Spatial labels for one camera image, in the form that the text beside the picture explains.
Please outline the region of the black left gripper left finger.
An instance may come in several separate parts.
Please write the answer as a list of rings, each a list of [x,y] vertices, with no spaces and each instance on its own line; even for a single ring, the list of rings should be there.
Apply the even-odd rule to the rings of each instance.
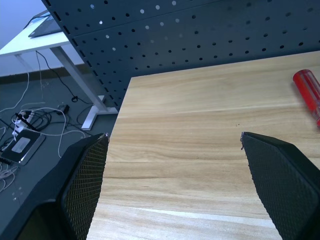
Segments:
[[[32,189],[0,234],[2,240],[85,240],[100,197],[109,136],[70,145]]]

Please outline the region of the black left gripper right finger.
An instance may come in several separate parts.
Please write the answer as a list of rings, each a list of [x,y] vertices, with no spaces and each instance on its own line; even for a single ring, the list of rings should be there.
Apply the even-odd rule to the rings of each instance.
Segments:
[[[293,144],[241,134],[259,199],[284,240],[320,238],[320,170]]]

